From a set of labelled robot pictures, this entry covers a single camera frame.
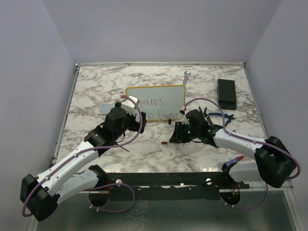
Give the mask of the yellow framed whiteboard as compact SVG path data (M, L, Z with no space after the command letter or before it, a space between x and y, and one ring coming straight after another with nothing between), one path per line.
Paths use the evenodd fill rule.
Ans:
M183 117L180 110L186 98L184 85L128 87L125 93L139 99L139 108L146 113L147 121L179 120Z

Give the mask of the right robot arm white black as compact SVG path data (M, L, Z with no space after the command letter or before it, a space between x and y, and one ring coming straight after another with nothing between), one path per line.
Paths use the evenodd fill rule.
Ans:
M186 113L181 122L175 124L170 143L200 142L216 148L235 151L244 157L253 159L252 163L241 163L239 157L223 164L221 183L232 188L242 181L264 181L271 187L279 188L291 173L296 164L291 159L282 142L271 136L267 140L229 134L223 126L213 124L203 113L192 110Z

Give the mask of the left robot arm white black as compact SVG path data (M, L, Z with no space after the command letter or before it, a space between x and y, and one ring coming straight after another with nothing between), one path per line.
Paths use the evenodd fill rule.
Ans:
M49 217L70 197L88 189L101 190L108 183L107 173L98 165L90 166L81 174L77 171L112 148L123 147L116 141L124 133L143 133L147 123L146 113L137 110L141 119L136 121L132 108L114 107L105 121L91 130L75 150L46 171L22 179L20 200L23 217L34 216L42 221Z

